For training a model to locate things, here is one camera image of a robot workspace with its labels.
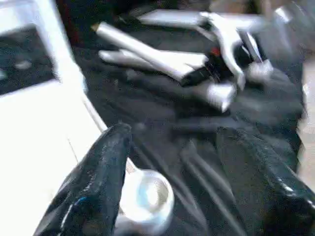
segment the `metal pipe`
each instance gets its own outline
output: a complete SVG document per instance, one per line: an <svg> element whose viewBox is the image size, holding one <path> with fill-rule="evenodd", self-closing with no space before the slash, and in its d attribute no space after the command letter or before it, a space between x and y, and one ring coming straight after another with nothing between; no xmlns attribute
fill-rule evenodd
<svg viewBox="0 0 315 236"><path fill-rule="evenodd" d="M137 57L136 54L129 52L124 49L120 49L120 51L126 55L131 57ZM203 53L190 53L190 52L180 52L180 51L168 51L168 50L159 50L161 53L169 57L171 60L179 61L184 63L194 69L199 69L204 66L205 62L208 61L208 58Z"/></svg>
<svg viewBox="0 0 315 236"><path fill-rule="evenodd" d="M81 99L99 130L105 131L107 126L84 93ZM156 171L137 168L128 158L120 200L121 213L115 223L117 233L158 236L167 229L173 206L174 193L167 179Z"/></svg>
<svg viewBox="0 0 315 236"><path fill-rule="evenodd" d="M99 24L96 33L112 44L137 54L159 71L162 71L178 82L180 82L187 74L194 71L190 66L173 61L159 50L140 42L105 22Z"/></svg>
<svg viewBox="0 0 315 236"><path fill-rule="evenodd" d="M99 57L107 62L116 65L122 65L131 68L140 68L146 70L156 70L154 66L152 66L146 60L143 60L140 57L133 56L133 55L125 55L122 52L113 52L113 51L99 51Z"/></svg>
<svg viewBox="0 0 315 236"><path fill-rule="evenodd" d="M259 15L245 15L233 13L218 13L229 21L229 24L237 30L256 31L267 24L264 17ZM205 14L199 11L164 10L157 9L138 17L138 20L145 25L177 27L195 29L208 23Z"/></svg>
<svg viewBox="0 0 315 236"><path fill-rule="evenodd" d="M180 61L194 69L199 69L204 66L204 63L208 58L201 53L185 53L185 52L173 52L173 51L160 51L164 55L168 56L172 60ZM134 68L142 68L147 70L157 70L146 60L138 57L136 54L131 53L127 50L120 51L104 51L98 52L98 55L105 62L124 65Z"/></svg>

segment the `metal part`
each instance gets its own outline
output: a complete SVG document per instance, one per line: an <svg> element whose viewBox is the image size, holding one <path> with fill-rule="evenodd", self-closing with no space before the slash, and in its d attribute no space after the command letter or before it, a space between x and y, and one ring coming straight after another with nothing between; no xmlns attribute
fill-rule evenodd
<svg viewBox="0 0 315 236"><path fill-rule="evenodd" d="M233 13L218 13L229 21L237 30L256 31L267 24L264 17ZM163 10L157 9L146 13L138 20L145 25L177 27L194 29L208 23L208 18L199 11Z"/></svg>
<svg viewBox="0 0 315 236"><path fill-rule="evenodd" d="M180 61L194 69L199 69L204 66L208 58L201 53L186 53L186 52L173 52L173 51L160 51L168 58ZM128 67L143 68L147 70L156 70L146 60L138 57L136 54L127 50L120 51L99 51L98 55L105 62L124 65Z"/></svg>
<svg viewBox="0 0 315 236"><path fill-rule="evenodd" d="M137 54L159 71L162 71L179 82L187 74L194 71L190 66L171 60L159 50L140 42L105 22L100 23L96 33L114 45Z"/></svg>
<svg viewBox="0 0 315 236"><path fill-rule="evenodd" d="M245 76L234 57L234 49L243 44L242 39L236 28L231 26L222 16L215 13L204 13L204 15L208 15L213 31L218 37L221 54L226 66L233 73L238 88L243 90L246 82Z"/></svg>
<svg viewBox="0 0 315 236"><path fill-rule="evenodd" d="M136 54L129 52L124 49L120 51L126 56L138 57ZM190 53L190 52L180 52L180 51L168 51L168 50L159 50L165 56L171 60L180 61L194 69L199 69L204 66L205 62L208 61L208 58L203 53Z"/></svg>
<svg viewBox="0 0 315 236"><path fill-rule="evenodd" d="M106 62L158 71L150 63L137 58L135 55L128 57L124 56L120 52L109 51L99 51L98 54L100 58ZM224 113L229 108L237 93L236 87L231 83L214 84L211 81L205 81L200 85L191 86L188 88L188 90L191 92L193 97L208 103L222 113Z"/></svg>
<svg viewBox="0 0 315 236"><path fill-rule="evenodd" d="M273 72L272 64L269 60L263 61L256 40L251 36L249 32L239 32L243 42L250 52L250 56L253 59L246 72L246 79L250 82L265 84L270 81L270 76Z"/></svg>
<svg viewBox="0 0 315 236"><path fill-rule="evenodd" d="M269 60L260 63L253 62L247 69L246 77L248 81L265 84L270 81L273 71L273 66Z"/></svg>
<svg viewBox="0 0 315 236"><path fill-rule="evenodd" d="M253 61L262 63L263 61L260 56L256 40L253 38L253 36L248 31L239 31L239 35L247 47Z"/></svg>
<svg viewBox="0 0 315 236"><path fill-rule="evenodd" d="M194 29L196 26L208 22L207 16L200 15L199 11L162 10L157 9L138 17L145 25L177 27Z"/></svg>
<svg viewBox="0 0 315 236"><path fill-rule="evenodd" d="M212 30L220 43L222 57L234 74L234 80L240 90L245 87L245 76L243 70L237 64L234 57L234 49L243 44L237 28L227 19L216 13L209 12L182 12L176 10L156 10L139 17L144 24L163 25L173 27L184 27L192 29L207 21L213 27Z"/></svg>
<svg viewBox="0 0 315 236"><path fill-rule="evenodd" d="M214 84L206 81L192 88L192 95L210 104L222 113L226 112L237 94L237 88L232 83Z"/></svg>
<svg viewBox="0 0 315 236"><path fill-rule="evenodd" d="M105 131L107 126L84 93L81 99L99 130ZM138 169L128 158L115 231L158 236L167 229L173 206L174 193L167 179L156 171Z"/></svg>

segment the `black cloth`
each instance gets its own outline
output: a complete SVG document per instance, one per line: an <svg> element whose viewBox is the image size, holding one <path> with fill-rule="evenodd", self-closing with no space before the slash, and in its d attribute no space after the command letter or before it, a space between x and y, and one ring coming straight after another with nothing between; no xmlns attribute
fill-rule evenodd
<svg viewBox="0 0 315 236"><path fill-rule="evenodd" d="M120 28L158 49L207 53L216 46L190 30ZM301 58L270 58L289 81L264 88L247 86L229 112L220 114L185 99L183 88L166 76L146 72L154 86L144 80L131 81L134 71L104 64L98 49L116 47L102 41L94 49L73 51L87 79L89 98L105 123L123 121L132 127L130 158L139 168L161 172L173 187L174 217L164 235L245 235L244 221L218 158L216 131L218 127L254 127L296 171L301 145L296 128L304 109Z"/></svg>

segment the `white surface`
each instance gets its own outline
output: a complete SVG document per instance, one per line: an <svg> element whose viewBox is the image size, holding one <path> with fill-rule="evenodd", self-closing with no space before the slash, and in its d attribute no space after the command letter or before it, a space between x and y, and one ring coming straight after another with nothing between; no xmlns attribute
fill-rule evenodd
<svg viewBox="0 0 315 236"><path fill-rule="evenodd" d="M100 131L57 81L0 96L0 111L1 234L31 236Z"/></svg>
<svg viewBox="0 0 315 236"><path fill-rule="evenodd" d="M71 48L53 0L0 2L0 19L0 35L34 24L52 59L57 78L72 87L85 89L84 76L73 61Z"/></svg>

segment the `metal cup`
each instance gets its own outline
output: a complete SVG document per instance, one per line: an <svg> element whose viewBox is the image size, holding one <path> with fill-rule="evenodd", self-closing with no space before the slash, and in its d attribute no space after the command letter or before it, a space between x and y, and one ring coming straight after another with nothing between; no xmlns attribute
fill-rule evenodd
<svg viewBox="0 0 315 236"><path fill-rule="evenodd" d="M134 232L157 236L169 226L174 193L167 179L152 170L138 170L128 175L122 190L115 235Z"/></svg>

